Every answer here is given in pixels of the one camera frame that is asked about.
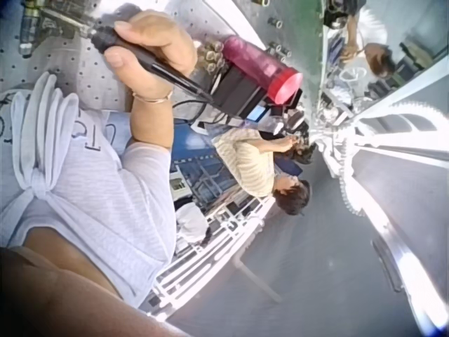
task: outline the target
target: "hand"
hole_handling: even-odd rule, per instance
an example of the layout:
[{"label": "hand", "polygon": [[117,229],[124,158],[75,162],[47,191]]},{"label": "hand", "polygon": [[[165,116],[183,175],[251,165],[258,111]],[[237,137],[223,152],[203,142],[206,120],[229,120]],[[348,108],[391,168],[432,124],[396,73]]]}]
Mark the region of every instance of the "hand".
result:
[{"label": "hand", "polygon": [[348,62],[350,60],[352,60],[353,58],[356,57],[358,52],[358,47],[357,44],[347,44],[344,47],[343,53],[342,53],[342,61],[343,62]]},{"label": "hand", "polygon": [[276,152],[287,152],[298,142],[297,136],[287,136],[281,139],[272,140],[272,142],[276,145]]},{"label": "hand", "polygon": [[[192,38],[166,14],[143,11],[129,22],[115,22],[115,30],[122,39],[152,51],[185,76],[192,73],[196,64]],[[143,98],[165,98],[173,90],[172,84],[143,69],[125,48],[111,47],[105,51],[105,57],[117,77]]]}]

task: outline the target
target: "electrical wire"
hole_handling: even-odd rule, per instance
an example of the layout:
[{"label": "electrical wire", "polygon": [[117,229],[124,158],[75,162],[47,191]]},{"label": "electrical wire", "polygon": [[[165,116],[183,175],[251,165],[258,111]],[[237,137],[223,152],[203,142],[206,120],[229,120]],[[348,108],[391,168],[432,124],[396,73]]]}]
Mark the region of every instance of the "electrical wire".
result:
[{"label": "electrical wire", "polygon": [[[212,80],[212,83],[210,85],[209,91],[208,91],[209,93],[212,93],[214,88],[216,89],[217,80],[221,77],[221,75],[222,75],[222,73],[218,72],[214,76],[214,78]],[[183,100],[182,102],[175,103],[173,105],[173,109],[175,109],[176,107],[179,107],[180,105],[187,104],[187,103],[203,103],[203,105],[199,108],[198,112],[195,114],[195,116],[193,118],[187,119],[187,120],[183,120],[180,123],[175,123],[175,125],[182,125],[182,124],[192,125],[203,114],[204,110],[206,109],[206,107],[208,105],[208,102],[206,102],[204,100]],[[212,122],[204,122],[204,123],[205,124],[216,124],[216,123],[221,122],[226,117],[226,114],[224,114],[222,116],[222,118],[220,118],[219,120],[216,120],[219,115],[220,114],[218,114]]]},{"label": "electrical wire", "polygon": [[204,110],[206,109],[206,107],[208,105],[208,102],[205,102],[204,100],[183,100],[182,102],[178,102],[178,103],[174,104],[173,109],[175,109],[176,107],[179,107],[180,105],[187,104],[187,103],[203,103],[203,105],[199,108],[198,112],[195,114],[195,116],[192,119],[184,120],[181,123],[175,123],[175,125],[180,125],[180,124],[192,125],[198,119],[198,117],[200,117],[203,114]]}]

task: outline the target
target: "soldering iron handle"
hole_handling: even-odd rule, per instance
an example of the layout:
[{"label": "soldering iron handle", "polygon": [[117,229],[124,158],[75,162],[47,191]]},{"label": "soldering iron handle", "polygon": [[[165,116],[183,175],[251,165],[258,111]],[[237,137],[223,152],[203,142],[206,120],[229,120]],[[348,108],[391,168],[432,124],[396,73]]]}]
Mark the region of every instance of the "soldering iron handle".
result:
[{"label": "soldering iron handle", "polygon": [[210,103],[213,102],[213,97],[205,92],[198,84],[188,79],[170,65],[158,60],[151,51],[123,40],[115,32],[113,27],[99,27],[91,37],[91,41],[101,54],[105,53],[109,47],[124,47],[134,53],[140,65],[148,72],[179,86],[192,95],[197,95]]},{"label": "soldering iron handle", "polygon": [[113,27],[99,27],[96,29],[96,33],[92,36],[91,41],[101,54],[104,54],[108,48],[113,46],[124,47],[132,51],[142,67],[148,72],[154,73],[152,66],[154,63],[159,63],[151,51],[123,40]]}]

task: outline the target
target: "bracelet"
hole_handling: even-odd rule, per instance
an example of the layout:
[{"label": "bracelet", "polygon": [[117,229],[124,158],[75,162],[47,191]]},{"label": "bracelet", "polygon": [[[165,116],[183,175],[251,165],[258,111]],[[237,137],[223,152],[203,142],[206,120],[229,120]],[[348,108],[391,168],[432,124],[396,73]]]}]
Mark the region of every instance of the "bracelet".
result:
[{"label": "bracelet", "polygon": [[173,90],[170,90],[170,92],[167,94],[166,97],[159,98],[157,100],[150,100],[149,98],[142,97],[141,95],[133,92],[133,97],[142,102],[158,104],[158,103],[163,103],[163,102],[170,100],[170,97],[172,96],[172,94],[173,94]]}]

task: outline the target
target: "soldering iron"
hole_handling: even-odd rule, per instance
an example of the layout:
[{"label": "soldering iron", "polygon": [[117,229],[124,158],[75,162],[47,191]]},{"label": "soldering iron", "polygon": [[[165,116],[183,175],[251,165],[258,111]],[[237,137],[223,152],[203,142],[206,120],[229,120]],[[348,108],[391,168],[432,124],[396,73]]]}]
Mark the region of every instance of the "soldering iron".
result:
[{"label": "soldering iron", "polygon": [[204,91],[197,83],[188,79],[167,63],[159,60],[151,51],[123,40],[115,32],[113,27],[99,27],[95,29],[53,9],[42,8],[41,12],[44,16],[52,20],[60,20],[77,28],[80,36],[85,39],[90,39],[94,47],[98,49],[101,54],[103,54],[109,47],[124,47],[134,53],[139,63],[148,72],[165,79],[192,95],[200,97],[208,103],[213,103],[213,97]]}]

